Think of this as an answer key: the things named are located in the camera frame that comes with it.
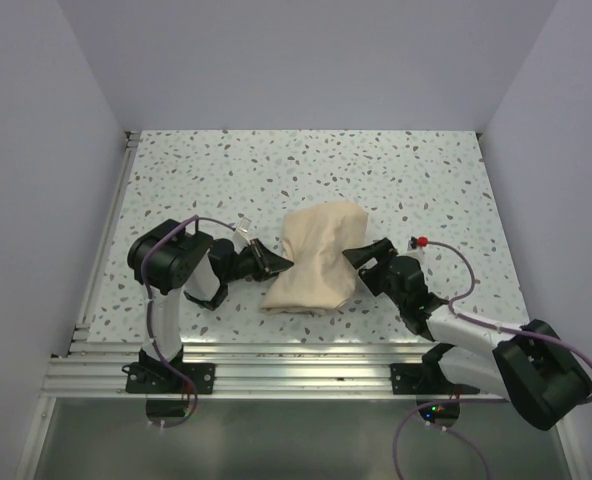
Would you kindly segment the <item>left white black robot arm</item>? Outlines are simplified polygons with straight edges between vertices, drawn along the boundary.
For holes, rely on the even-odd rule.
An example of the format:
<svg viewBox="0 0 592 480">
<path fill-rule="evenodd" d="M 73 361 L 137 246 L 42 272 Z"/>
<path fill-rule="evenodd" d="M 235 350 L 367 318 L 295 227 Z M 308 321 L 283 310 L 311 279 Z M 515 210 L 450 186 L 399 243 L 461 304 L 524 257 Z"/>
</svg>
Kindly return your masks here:
<svg viewBox="0 0 592 480">
<path fill-rule="evenodd" d="M 145 340 L 139 363 L 154 362 L 148 379 L 165 393 L 177 390 L 186 376 L 178 363 L 181 299 L 213 311 L 226 299 L 231 283 L 264 282 L 293 266 L 260 240 L 248 237 L 248 219 L 237 227 L 229 225 L 231 236 L 218 239 L 200 229 L 202 222 L 223 224 L 200 216 L 183 222 L 168 219 L 137 239 L 127 255 L 145 293 Z"/>
</svg>

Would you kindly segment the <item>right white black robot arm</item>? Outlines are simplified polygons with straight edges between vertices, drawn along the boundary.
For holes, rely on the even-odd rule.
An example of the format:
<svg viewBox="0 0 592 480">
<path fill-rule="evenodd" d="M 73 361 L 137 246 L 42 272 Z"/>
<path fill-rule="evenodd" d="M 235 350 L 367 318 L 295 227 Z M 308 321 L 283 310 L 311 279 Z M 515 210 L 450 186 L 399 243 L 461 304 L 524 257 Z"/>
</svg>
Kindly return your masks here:
<svg viewBox="0 0 592 480">
<path fill-rule="evenodd" d="M 546 322 L 494 322 L 459 311 L 459 296 L 442 299 L 426 285 L 419 253 L 430 245 L 413 237 L 406 254 L 389 239 L 347 249 L 344 257 L 374 295 L 386 296 L 405 327 L 433 343 L 417 364 L 390 366 L 394 394 L 489 393 L 509 402 L 539 430 L 592 402 L 592 363 L 564 343 Z"/>
</svg>

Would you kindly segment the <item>beige cloth wrap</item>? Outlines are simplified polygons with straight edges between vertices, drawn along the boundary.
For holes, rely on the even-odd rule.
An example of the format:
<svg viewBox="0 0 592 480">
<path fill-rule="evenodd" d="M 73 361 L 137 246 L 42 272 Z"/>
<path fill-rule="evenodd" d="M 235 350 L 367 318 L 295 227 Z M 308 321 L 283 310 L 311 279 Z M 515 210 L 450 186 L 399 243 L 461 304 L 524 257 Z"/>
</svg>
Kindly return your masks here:
<svg viewBox="0 0 592 480">
<path fill-rule="evenodd" d="M 352 202 L 328 202 L 288 213 L 283 221 L 284 257 L 292 266 L 267 290 L 260 309 L 267 314 L 338 309 L 354 294 L 357 274 L 347 249 L 365 245 L 368 213 Z"/>
</svg>

